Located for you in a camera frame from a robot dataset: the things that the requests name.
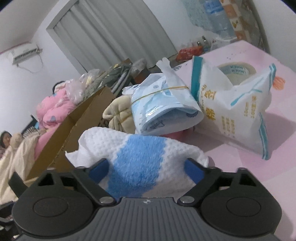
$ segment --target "person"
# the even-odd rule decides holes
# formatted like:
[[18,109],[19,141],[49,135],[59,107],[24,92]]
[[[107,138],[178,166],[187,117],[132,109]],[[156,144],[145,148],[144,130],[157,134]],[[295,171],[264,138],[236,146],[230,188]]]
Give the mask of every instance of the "person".
[[11,134],[8,131],[2,132],[0,136],[0,159],[10,145]]

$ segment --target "ceiling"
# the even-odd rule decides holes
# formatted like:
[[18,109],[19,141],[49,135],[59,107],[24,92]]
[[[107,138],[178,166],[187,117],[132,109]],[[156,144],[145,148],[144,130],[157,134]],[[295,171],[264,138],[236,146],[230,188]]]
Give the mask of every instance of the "ceiling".
[[13,0],[0,12],[0,53],[30,41],[58,0]]

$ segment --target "air conditioner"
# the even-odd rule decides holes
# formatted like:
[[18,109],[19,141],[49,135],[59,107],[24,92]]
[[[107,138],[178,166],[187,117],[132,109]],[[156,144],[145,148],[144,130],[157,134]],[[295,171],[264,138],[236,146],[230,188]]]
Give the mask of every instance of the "air conditioner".
[[16,64],[37,52],[38,46],[34,43],[29,43],[10,50],[7,58],[12,64]]

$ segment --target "roll of tape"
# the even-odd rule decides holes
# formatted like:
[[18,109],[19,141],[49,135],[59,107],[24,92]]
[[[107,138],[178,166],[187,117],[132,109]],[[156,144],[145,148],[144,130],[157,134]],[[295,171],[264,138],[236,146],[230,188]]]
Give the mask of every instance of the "roll of tape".
[[233,85],[239,85],[252,75],[256,74],[255,68],[244,62],[233,62],[219,65],[218,68],[229,78]]

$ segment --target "red object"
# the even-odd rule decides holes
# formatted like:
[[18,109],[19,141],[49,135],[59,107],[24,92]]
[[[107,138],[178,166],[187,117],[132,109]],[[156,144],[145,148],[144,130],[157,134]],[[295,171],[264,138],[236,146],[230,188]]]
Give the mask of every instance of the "red object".
[[203,47],[202,46],[196,46],[196,47],[190,47],[181,49],[177,55],[176,61],[178,63],[188,61],[193,58],[193,56],[200,56],[203,54]]

